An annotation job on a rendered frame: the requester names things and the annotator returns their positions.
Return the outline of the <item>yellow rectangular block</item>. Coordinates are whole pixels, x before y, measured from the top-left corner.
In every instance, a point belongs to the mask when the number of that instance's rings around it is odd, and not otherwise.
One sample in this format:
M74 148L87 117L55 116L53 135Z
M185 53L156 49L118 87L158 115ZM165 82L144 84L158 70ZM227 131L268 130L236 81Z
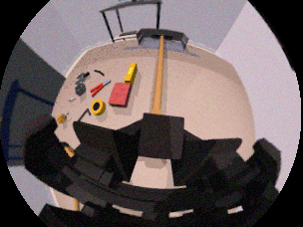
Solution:
M136 78L136 73L137 73L137 63L132 63L131 66L129 67L128 73L125 75L124 82L131 83L133 86L133 83L135 82Z

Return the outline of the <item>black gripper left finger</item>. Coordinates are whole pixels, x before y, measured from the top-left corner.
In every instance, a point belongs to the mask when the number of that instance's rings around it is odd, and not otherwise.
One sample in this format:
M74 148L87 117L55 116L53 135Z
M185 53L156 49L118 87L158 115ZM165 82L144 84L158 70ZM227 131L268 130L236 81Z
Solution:
M92 146L101 152L110 153L115 158L116 165L123 175L123 181L131 181L139 158L139 141L143 119L120 129L107 129L104 126L88 122L73 121L73 130L77 138L84 144Z

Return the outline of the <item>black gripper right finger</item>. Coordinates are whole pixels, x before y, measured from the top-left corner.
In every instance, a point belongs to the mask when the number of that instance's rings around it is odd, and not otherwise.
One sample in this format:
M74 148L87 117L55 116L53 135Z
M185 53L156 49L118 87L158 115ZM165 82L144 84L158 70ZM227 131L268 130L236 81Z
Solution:
M174 186L184 186L189 178L212 157L213 154L225 153L239 148L242 138L211 138L202 140L183 130L182 156L178 160L170 159Z

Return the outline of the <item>red square tile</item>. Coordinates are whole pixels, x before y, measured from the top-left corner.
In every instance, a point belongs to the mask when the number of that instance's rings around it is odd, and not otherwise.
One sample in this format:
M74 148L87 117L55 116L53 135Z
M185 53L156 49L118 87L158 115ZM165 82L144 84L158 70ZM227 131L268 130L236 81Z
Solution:
M131 98L132 85L131 83L117 83L112 90L111 98L109 99L109 106L127 107L129 99Z

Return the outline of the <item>orange long pole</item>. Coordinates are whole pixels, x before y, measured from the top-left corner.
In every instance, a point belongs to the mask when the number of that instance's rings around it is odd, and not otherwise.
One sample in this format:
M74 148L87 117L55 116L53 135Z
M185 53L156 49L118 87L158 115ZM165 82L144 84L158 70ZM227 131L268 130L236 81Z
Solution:
M141 125L139 156L178 160L182 156L184 117L162 114L163 81L163 41L172 37L165 34L151 34L152 39L159 39L158 65L155 73L154 101L151 113L144 113Z

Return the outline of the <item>red-handled pliers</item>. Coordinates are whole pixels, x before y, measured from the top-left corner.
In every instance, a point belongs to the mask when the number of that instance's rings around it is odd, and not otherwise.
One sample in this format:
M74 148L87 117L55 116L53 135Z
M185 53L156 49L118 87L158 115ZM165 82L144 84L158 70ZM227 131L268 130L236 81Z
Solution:
M95 91L95 93L92 94L92 97L94 97L95 94L98 94L99 91L103 88L103 86L104 86L104 85L107 85L108 82L110 82L110 81L111 81L111 79L108 79L107 81L102 82L100 85L98 85L98 86L96 86L94 89L92 89L92 90L91 90L91 93L92 93L93 91ZM97 89L98 89L98 90L97 90Z

